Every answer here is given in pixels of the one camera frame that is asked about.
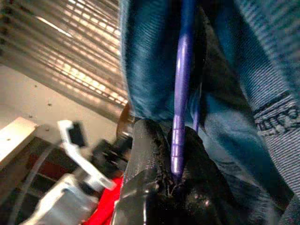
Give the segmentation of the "red garment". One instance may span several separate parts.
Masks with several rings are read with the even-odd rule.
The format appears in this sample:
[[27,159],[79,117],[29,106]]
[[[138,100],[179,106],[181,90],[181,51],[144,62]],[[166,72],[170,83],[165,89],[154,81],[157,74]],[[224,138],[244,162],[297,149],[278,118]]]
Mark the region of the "red garment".
[[115,208],[115,203],[120,198],[120,189],[123,183],[123,177],[114,178],[116,183],[114,190],[105,189],[98,202],[97,209],[91,217],[82,225],[110,225]]

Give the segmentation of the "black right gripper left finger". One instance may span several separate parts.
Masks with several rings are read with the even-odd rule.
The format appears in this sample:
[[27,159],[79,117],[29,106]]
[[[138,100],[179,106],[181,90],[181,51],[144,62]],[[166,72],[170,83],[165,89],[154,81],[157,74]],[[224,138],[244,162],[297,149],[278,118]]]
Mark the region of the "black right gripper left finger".
[[172,225],[173,181],[169,163],[168,144],[161,127],[152,120],[137,121],[112,225]]

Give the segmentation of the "purple plastic hanger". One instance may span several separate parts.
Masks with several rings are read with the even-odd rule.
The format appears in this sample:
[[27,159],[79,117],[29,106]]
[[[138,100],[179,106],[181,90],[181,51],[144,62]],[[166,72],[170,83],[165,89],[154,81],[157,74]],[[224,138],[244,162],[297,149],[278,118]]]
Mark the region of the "purple plastic hanger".
[[184,171],[185,113],[193,56],[196,5],[197,0],[182,0],[181,5],[171,142],[171,173],[175,181],[181,179]]

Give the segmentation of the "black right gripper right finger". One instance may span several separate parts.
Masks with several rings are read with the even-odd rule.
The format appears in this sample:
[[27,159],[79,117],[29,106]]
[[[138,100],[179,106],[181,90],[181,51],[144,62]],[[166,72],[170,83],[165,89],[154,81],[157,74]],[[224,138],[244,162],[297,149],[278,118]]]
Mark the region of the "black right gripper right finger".
[[237,202],[203,141],[185,129],[184,171],[172,190],[175,205],[167,225],[237,225]]

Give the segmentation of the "grey curtain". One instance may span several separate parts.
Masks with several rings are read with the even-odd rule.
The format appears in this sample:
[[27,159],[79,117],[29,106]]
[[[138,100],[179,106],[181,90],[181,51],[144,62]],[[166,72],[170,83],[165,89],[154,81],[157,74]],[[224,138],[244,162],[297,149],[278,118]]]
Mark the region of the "grey curtain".
[[118,0],[0,0],[0,65],[117,121],[128,101]]

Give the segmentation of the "blue denim jeans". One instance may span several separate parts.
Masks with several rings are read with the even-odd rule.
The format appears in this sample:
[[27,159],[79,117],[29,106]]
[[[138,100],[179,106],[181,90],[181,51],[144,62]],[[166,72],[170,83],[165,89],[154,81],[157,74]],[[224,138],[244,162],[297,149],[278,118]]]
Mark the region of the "blue denim jeans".
[[[170,173],[181,5],[120,0],[135,123],[161,127]],[[237,225],[300,225],[300,0],[197,0],[185,128],[227,181]]]

